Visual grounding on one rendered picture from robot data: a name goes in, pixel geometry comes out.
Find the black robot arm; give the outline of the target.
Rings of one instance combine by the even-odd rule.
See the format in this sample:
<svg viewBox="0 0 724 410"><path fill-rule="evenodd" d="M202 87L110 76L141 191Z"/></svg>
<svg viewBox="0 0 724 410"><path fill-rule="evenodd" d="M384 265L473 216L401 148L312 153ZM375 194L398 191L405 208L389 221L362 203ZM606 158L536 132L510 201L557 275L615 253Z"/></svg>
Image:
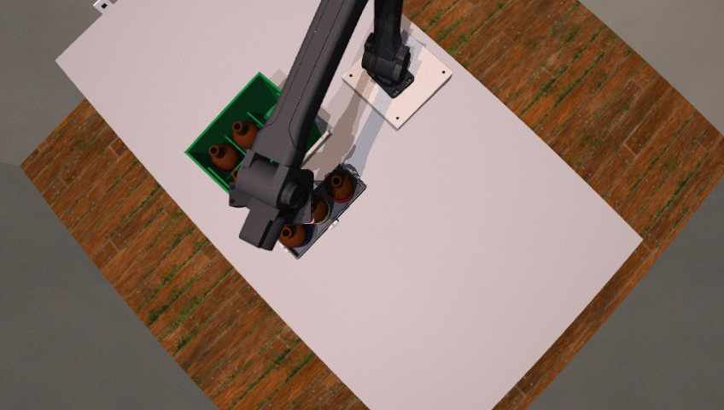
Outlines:
<svg viewBox="0 0 724 410"><path fill-rule="evenodd" d="M301 200L300 167L313 122L368 1L321 0L276 105L230 182L229 206L249 209L239 238L259 249L273 250L283 214L293 213L285 208ZM393 99L414 82L410 47L400 35L402 7L403 0L374 0L374 32L361 62Z"/></svg>

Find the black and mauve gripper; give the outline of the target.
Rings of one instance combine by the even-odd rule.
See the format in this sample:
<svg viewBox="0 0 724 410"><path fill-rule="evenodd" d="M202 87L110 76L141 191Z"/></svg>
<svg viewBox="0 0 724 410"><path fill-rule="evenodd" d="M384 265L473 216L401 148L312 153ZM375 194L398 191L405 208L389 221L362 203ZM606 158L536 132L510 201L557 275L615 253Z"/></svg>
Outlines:
<svg viewBox="0 0 724 410"><path fill-rule="evenodd" d="M314 223L314 214L312 214L312 206L314 205L314 173L309 169L301 170L302 174L299 182L303 187L303 194L301 200L293 208L285 208L293 211L292 214L283 214L283 217L287 219L285 225Z"/></svg>

